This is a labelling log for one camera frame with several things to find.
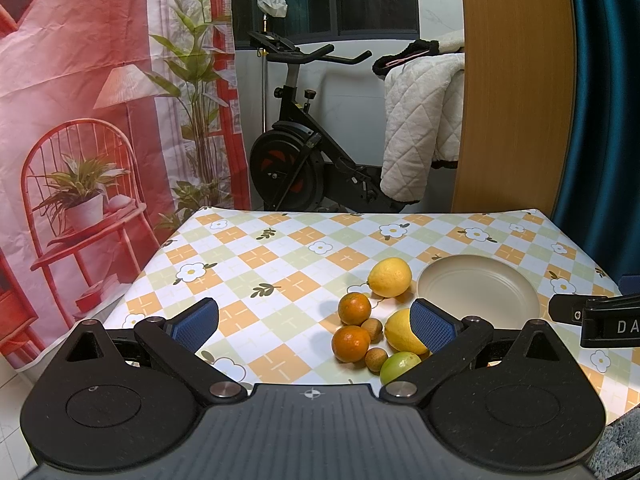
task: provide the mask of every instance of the green lime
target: green lime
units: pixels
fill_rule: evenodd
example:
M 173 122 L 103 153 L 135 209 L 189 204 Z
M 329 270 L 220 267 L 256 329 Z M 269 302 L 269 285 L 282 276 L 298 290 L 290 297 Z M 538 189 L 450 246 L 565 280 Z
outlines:
M 398 352 L 385 361 L 380 368 L 380 382 L 384 385 L 420 364 L 420 358 L 412 352 Z

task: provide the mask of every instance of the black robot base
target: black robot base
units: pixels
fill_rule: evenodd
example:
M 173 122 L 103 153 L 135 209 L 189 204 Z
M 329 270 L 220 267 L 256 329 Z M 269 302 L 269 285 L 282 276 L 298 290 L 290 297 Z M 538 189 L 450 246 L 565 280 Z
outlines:
M 211 299 L 129 330 L 85 320 L 24 403 L 27 478 L 594 480 L 604 407 L 544 320 L 494 330 L 425 300 L 410 320 L 434 353 L 379 397 L 368 384 L 248 396 L 194 355 L 217 329 Z

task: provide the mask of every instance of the printed backdrop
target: printed backdrop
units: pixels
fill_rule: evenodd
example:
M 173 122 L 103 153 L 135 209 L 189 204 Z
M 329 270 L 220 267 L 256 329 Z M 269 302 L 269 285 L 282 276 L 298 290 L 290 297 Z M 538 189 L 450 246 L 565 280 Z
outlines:
M 29 366 L 201 206 L 249 208 L 230 0 L 0 0 L 0 352 Z

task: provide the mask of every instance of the metal screw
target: metal screw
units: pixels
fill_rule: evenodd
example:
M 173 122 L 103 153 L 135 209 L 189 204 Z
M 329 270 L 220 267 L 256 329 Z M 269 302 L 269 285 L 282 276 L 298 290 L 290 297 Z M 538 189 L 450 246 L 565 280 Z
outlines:
M 240 384 L 231 381 L 220 381 L 219 383 L 213 383 L 209 387 L 209 393 L 211 393 L 211 395 L 223 399 L 235 397 L 241 390 L 242 386 L 240 386 Z
M 394 381 L 386 386 L 386 392 L 394 397 L 411 397 L 418 391 L 418 386 L 408 381 Z

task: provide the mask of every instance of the floor lamp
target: floor lamp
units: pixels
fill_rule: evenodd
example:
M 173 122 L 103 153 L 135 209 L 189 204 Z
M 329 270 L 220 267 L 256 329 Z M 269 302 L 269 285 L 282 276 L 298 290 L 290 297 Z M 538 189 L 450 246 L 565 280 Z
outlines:
M 94 110 L 124 103 L 127 113 L 127 127 L 129 129 L 127 137 L 129 137 L 129 141 L 131 143 L 131 149 L 133 150 L 133 156 L 136 159 L 136 165 L 138 164 L 138 158 L 133 142 L 133 130 L 131 129 L 131 117 L 129 115 L 128 103 L 135 99 L 156 97 L 160 95 L 166 95 L 166 91 L 151 81 L 151 79 L 149 79 L 137 66 L 134 64 L 128 64 L 124 66 L 117 66 L 111 70 L 107 77 L 107 81 L 102 85 L 98 98 L 95 100 Z M 137 184 L 140 200 L 146 203 L 145 196 L 142 192 L 142 185 L 139 180 Z

